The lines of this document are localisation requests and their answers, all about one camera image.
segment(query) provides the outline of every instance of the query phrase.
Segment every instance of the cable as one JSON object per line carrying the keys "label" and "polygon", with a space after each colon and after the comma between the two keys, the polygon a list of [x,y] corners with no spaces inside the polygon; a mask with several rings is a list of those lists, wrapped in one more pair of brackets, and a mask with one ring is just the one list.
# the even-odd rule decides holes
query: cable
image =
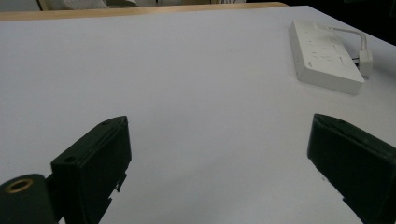
{"label": "cable", "polygon": [[366,39],[366,35],[364,34],[364,32],[348,30],[348,29],[343,29],[343,28],[337,28],[337,27],[329,27],[329,28],[336,30],[336,31],[343,31],[343,32],[348,32],[348,33],[359,35],[361,37],[361,49],[362,50],[367,49],[367,39]]}
{"label": "cable", "polygon": [[337,27],[329,27],[335,31],[348,32],[359,35],[361,37],[361,50],[359,51],[359,71],[363,77],[369,77],[373,70],[373,54],[367,49],[366,35],[362,31],[348,30]]}

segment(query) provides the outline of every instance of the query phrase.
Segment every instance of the white surface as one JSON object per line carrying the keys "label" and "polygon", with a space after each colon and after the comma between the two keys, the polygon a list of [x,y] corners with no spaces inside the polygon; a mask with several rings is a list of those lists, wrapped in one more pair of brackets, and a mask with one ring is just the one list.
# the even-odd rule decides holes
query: white surface
{"label": "white surface", "polygon": [[126,115],[133,160],[101,223],[361,223],[306,157],[311,121],[396,146],[396,48],[369,36],[374,75],[358,96],[304,84],[294,19],[344,26],[310,7],[0,22],[0,182],[49,175]]}
{"label": "white surface", "polygon": [[329,26],[312,21],[293,21],[289,32],[296,76],[300,81],[358,94],[364,79]]}

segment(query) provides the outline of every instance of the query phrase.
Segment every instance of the background floor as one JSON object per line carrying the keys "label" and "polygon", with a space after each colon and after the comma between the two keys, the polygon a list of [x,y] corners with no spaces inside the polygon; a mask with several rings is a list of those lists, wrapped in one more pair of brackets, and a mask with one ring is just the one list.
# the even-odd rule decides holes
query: background floor
{"label": "background floor", "polygon": [[[235,3],[244,3],[245,0],[236,0]],[[210,4],[209,0],[136,0],[139,7],[166,7],[182,5]],[[0,0],[1,11],[38,11],[40,10],[36,0]]]}
{"label": "background floor", "polygon": [[[247,2],[269,2],[247,0]],[[289,6],[310,6],[339,21],[396,46],[396,0],[282,0]]]}

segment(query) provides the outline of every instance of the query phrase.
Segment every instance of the wooden table edge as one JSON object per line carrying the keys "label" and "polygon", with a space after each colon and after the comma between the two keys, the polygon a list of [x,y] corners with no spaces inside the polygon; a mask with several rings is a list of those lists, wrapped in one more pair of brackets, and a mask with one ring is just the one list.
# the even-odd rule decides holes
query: wooden table edge
{"label": "wooden table edge", "polygon": [[189,5],[189,6],[170,6],[170,7],[129,7],[129,8],[87,9],[87,10],[1,12],[0,21],[56,20],[56,19],[112,17],[112,16],[142,15],[142,14],[185,12],[185,11],[287,7],[287,6],[288,5],[280,2],[266,2],[266,3],[241,3],[241,4]]}

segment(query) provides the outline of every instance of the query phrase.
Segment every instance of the screw hole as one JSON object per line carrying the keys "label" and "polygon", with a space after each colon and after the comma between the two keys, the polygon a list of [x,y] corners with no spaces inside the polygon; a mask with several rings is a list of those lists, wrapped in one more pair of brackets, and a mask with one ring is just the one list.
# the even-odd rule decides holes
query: screw hole
{"label": "screw hole", "polygon": [[76,159],[76,157],[67,157],[66,159],[64,159],[65,162],[72,162]]}
{"label": "screw hole", "polygon": [[23,191],[25,189],[28,189],[32,184],[33,184],[32,179],[17,180],[14,183],[8,185],[8,187],[6,188],[6,192],[7,193],[17,193],[17,192]]}

